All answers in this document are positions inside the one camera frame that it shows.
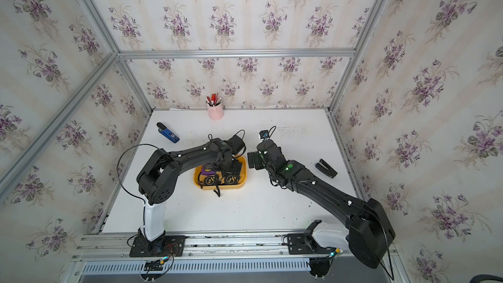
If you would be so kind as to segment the black yellow tape measure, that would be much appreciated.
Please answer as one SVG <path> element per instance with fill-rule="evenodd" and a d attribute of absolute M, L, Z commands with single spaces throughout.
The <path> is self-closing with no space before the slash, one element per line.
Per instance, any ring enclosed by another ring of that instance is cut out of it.
<path fill-rule="evenodd" d="M 226 174 L 223 178 L 225 186 L 235 186 L 239 184 L 240 176 L 234 174 Z"/>
<path fill-rule="evenodd" d="M 214 187 L 214 193 L 218 197 L 221 196 L 220 182 L 221 178 L 218 175 L 205 176 L 203 180 L 200 178 L 198 179 L 198 184 L 201 189 L 204 189 L 205 187 Z"/>

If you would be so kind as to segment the purple tape measure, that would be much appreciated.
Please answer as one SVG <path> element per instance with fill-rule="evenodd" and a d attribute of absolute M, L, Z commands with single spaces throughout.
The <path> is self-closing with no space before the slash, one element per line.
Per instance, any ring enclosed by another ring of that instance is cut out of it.
<path fill-rule="evenodd" d="M 217 173 L 217 170 L 214 169 L 213 164 L 206 163 L 201 166 L 200 174 L 202 176 L 214 176 Z"/>

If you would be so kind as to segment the yellow plastic storage box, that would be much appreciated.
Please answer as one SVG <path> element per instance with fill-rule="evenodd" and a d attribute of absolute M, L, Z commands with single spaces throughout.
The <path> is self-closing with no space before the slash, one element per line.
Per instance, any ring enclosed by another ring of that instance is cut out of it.
<path fill-rule="evenodd" d="M 239 189 L 244 186 L 246 179 L 247 179 L 247 164 L 246 164 L 246 159 L 244 157 L 239 157 L 238 160 L 242 163 L 242 169 L 240 172 L 240 181 L 238 185 L 235 186 L 225 186 L 224 181 L 223 181 L 223 176 L 220 172 L 217 172 L 215 175 L 218 175 L 221 178 L 220 182 L 220 190 L 226 190 L 226 189 Z M 202 176 L 200 174 L 201 171 L 201 166 L 196 167 L 194 174 L 193 174 L 193 183 L 195 184 L 196 187 L 200 189 L 200 186 L 198 184 L 198 179 L 200 178 L 201 180 L 204 179 L 205 176 Z M 214 187 L 205 187 L 202 190 L 214 190 Z"/>

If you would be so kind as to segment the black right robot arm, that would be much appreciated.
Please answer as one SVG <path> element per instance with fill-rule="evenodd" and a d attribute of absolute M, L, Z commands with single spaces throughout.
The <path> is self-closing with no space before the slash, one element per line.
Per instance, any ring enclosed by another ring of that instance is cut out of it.
<path fill-rule="evenodd" d="M 287 160 L 272 140 L 264 140 L 248 153 L 249 167 L 266 170 L 273 185 L 289 189 L 314 201 L 343 222 L 348 229 L 348 249 L 369 268 L 376 269 L 396 238 L 382 204 L 362 200 L 331 186 L 305 165 Z"/>

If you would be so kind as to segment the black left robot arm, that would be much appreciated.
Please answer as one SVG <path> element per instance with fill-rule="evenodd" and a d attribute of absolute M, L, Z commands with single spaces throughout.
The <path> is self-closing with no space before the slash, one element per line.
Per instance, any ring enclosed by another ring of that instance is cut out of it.
<path fill-rule="evenodd" d="M 228 140 L 208 136 L 207 143 L 182 151 L 167 152 L 156 147 L 137 175 L 138 195 L 127 190 L 123 181 L 118 179 L 124 192 L 144 204 L 138 237 L 148 244 L 160 246 L 159 241 L 165 236 L 164 202 L 174 193 L 181 174 L 209 164 L 211 172 L 221 173 L 223 178 L 232 176 L 237 182 L 240 174 L 238 158 L 245 151 L 244 137 L 238 134 Z"/>

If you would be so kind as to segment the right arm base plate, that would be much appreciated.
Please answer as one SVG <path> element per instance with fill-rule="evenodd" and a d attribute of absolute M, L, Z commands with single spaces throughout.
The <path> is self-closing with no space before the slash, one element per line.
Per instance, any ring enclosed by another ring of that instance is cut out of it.
<path fill-rule="evenodd" d="M 335 255 L 340 252 L 338 248 L 323 248 L 310 237 L 301 233 L 290 233 L 283 236 L 282 243 L 287 246 L 289 255 Z"/>

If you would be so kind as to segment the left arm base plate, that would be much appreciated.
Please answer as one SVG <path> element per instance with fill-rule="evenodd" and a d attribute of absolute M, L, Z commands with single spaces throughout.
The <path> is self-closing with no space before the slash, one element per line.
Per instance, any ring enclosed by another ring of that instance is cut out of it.
<path fill-rule="evenodd" d="M 149 242 L 142 233 L 128 239 L 130 258 L 154 258 L 173 255 L 181 257 L 186 241 L 185 236 L 161 235 L 153 242 Z"/>

